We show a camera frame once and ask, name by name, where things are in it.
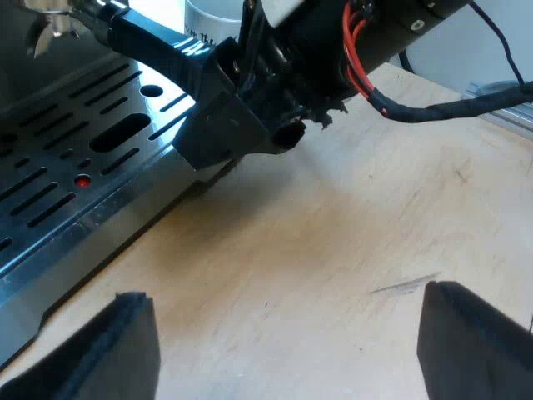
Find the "screw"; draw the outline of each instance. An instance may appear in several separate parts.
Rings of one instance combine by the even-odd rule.
[[[417,19],[411,25],[411,30],[412,31],[420,31],[425,25],[426,25],[426,23],[424,21],[422,21],[421,19]]]
[[[239,68],[239,64],[237,64],[237,60],[233,62],[233,71],[235,73],[241,73],[241,69]]]

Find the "plywood surface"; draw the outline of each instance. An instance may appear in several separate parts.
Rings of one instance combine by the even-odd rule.
[[[457,97],[391,66],[402,103]],[[52,316],[16,376],[115,293],[154,298],[159,399],[425,399],[424,285],[456,280],[529,327],[533,143],[480,119],[404,125],[360,98],[280,157],[176,207]]]

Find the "red light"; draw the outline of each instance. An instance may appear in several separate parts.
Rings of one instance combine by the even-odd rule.
[[[87,175],[81,175],[74,179],[74,184],[79,188],[88,188],[91,186],[91,178]]]

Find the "black cable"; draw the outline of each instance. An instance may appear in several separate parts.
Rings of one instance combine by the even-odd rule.
[[[494,33],[498,36],[498,38],[501,40],[501,44],[503,44],[503,48],[506,50],[506,56],[507,61],[509,62],[509,65],[511,65],[511,68],[513,72],[516,75],[516,79],[518,79],[518,82],[520,85],[524,84],[524,78],[521,76],[520,71],[518,71],[518,67],[515,64],[515,61],[513,60],[513,57],[511,56],[511,48],[509,47],[509,43],[507,42],[507,39],[503,32],[498,28],[498,26],[495,24],[494,21],[492,21],[491,17],[489,17],[486,12],[481,9],[480,6],[477,5],[476,2],[472,1],[470,3],[470,7],[481,17],[483,20],[487,23],[489,27],[494,31]]]
[[[400,52],[398,56],[400,57],[401,67],[407,72],[414,73],[416,75],[415,71],[413,70],[413,67],[411,66],[411,63],[409,62],[409,58],[407,57],[407,51],[404,50],[403,52]]]
[[[374,89],[370,94],[368,101],[382,115],[401,123],[426,123],[455,118],[473,118],[533,102],[533,82],[477,98],[435,104],[426,108],[403,106],[377,89]]]

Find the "white mug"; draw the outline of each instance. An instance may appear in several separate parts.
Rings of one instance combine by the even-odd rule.
[[[239,39],[243,0],[187,0],[185,32],[211,45]]]

